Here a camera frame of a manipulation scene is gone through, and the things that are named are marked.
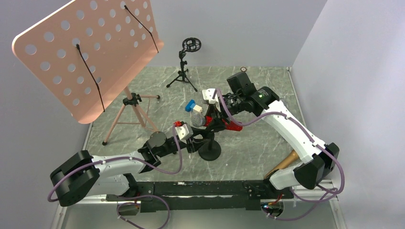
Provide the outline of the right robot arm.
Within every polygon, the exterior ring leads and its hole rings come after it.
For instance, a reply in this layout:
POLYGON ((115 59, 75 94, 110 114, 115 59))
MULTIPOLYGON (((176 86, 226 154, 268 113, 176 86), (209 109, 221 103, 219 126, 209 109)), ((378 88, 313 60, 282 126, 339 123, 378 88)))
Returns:
POLYGON ((223 95, 219 89, 203 90, 203 101, 216 112, 224 125, 246 126, 234 115, 253 113, 274 128, 293 148, 277 167, 265 175, 265 181, 276 190, 301 185, 314 189, 334 169, 339 147, 326 144, 311 133, 284 105, 279 96, 267 86, 256 89, 245 72, 227 78, 231 93, 223 95))

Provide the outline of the red glitter microphone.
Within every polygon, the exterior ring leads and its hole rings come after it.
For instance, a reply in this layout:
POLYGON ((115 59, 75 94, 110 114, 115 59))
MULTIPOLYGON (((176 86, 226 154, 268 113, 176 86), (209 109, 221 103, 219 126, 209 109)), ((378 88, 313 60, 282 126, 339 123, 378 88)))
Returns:
MULTIPOLYGON (((202 115, 201 113, 195 113, 191 115, 191 123, 194 127, 208 127, 210 123, 214 121, 214 118, 206 115, 202 115)), ((242 126, 238 126, 233 121, 226 122, 224 119, 221 119, 222 124, 225 126, 226 130, 231 131, 241 131, 243 129, 242 126)))

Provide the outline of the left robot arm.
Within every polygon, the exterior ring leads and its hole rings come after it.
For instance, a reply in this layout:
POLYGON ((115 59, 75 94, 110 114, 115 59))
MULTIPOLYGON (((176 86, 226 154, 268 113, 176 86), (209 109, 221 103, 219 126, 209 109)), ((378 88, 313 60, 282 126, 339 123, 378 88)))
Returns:
POLYGON ((214 133, 183 125, 172 127, 172 137, 154 132, 140 149, 117 156, 91 155, 87 150, 75 153, 50 174, 53 188, 48 202, 71 206, 85 197, 113 194, 129 198, 137 193, 136 174, 158 171, 180 173, 182 149, 200 152, 214 140, 214 133))

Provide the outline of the black round mic stand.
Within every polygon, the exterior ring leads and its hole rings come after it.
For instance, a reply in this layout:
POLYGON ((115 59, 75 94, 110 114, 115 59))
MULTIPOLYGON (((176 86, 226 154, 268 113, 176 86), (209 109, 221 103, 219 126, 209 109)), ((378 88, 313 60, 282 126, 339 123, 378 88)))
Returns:
POLYGON ((221 155, 221 146, 214 138, 215 133, 210 132, 207 141, 198 150, 199 156, 205 161, 214 161, 221 155))

